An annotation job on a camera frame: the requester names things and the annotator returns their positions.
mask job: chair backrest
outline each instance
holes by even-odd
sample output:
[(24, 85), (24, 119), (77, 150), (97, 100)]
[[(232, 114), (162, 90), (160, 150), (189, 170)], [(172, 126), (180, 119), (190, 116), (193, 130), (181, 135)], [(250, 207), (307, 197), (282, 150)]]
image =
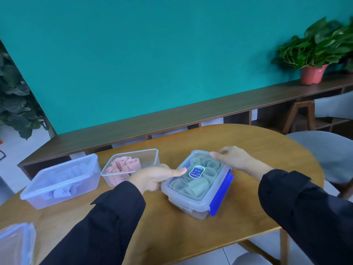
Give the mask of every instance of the chair backrest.
[(353, 120), (353, 91), (314, 100), (315, 117), (334, 117)]

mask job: plastic container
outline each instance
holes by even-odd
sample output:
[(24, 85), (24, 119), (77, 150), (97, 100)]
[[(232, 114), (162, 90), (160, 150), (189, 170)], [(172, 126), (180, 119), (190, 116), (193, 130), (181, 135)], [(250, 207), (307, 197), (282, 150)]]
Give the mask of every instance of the plastic container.
[(64, 202), (96, 189), (100, 170), (96, 154), (48, 167), (38, 172), (20, 198), (36, 209)]
[(0, 230), (0, 264), (30, 265), (35, 239), (33, 223), (14, 224)]
[(111, 166), (112, 161), (118, 157), (123, 157), (123, 156), (130, 156), (132, 159), (138, 158), (140, 160), (142, 168), (146, 168), (151, 165), (159, 164), (159, 157), (158, 157), (158, 150), (157, 149), (148, 149), (148, 150), (143, 150), (143, 151), (131, 151), (128, 153), (115, 154), (110, 158), (110, 160), (104, 166), (104, 168), (101, 172), (101, 176), (105, 179), (105, 181), (111, 187), (118, 185), (120, 182), (122, 182), (124, 180), (127, 180), (128, 177), (132, 173), (135, 173), (137, 171), (137, 170), (132, 170), (132, 171), (129, 171), (129, 173), (126, 173), (126, 171), (121, 171), (121, 172), (117, 172), (117, 173), (106, 173), (106, 169)]
[(172, 204), (195, 218), (215, 216), (234, 177), (230, 167), (200, 150), (192, 151), (178, 168), (182, 167), (187, 172), (163, 182), (162, 192)]

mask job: blue label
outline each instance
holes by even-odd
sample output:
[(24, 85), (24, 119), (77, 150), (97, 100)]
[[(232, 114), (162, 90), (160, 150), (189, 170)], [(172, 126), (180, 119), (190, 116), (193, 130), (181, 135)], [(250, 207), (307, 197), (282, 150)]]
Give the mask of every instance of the blue label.
[(189, 173), (192, 178), (199, 178), (201, 174), (205, 171), (205, 168), (201, 165), (195, 165), (194, 169)]

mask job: person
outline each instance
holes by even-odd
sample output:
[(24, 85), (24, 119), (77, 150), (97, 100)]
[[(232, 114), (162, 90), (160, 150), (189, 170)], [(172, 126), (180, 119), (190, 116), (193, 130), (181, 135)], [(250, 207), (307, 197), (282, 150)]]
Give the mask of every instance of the person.
[[(260, 181), (262, 208), (314, 264), (353, 264), (353, 203), (327, 194), (299, 172), (273, 169), (235, 146), (211, 156)], [(185, 172), (165, 164), (148, 167), (101, 194), (41, 265), (121, 264), (145, 208), (142, 194)]]

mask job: tabletop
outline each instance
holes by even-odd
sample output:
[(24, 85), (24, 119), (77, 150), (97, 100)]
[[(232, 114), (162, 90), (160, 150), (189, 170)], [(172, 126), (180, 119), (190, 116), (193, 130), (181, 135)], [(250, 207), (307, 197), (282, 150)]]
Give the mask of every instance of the tabletop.
[[(191, 129), (97, 153), (104, 167), (116, 153), (156, 148), (161, 163), (176, 168), (199, 149), (218, 151), (236, 145), (273, 168), (297, 170), (323, 187), (324, 174), (314, 156), (294, 140), (269, 129), (251, 125), (221, 124)], [(261, 208), (259, 182), (241, 171), (234, 180), (215, 217), (198, 220), (168, 201), (161, 191), (145, 192), (146, 208), (132, 236), (123, 264), (173, 264), (251, 236), (279, 229)], [(90, 203), (111, 189), (100, 179), (98, 188), (82, 196), (41, 210), (19, 199), (19, 193), (0, 206), (0, 229), (13, 223), (34, 222), (37, 239), (34, 264), (51, 249), (93, 206)]]

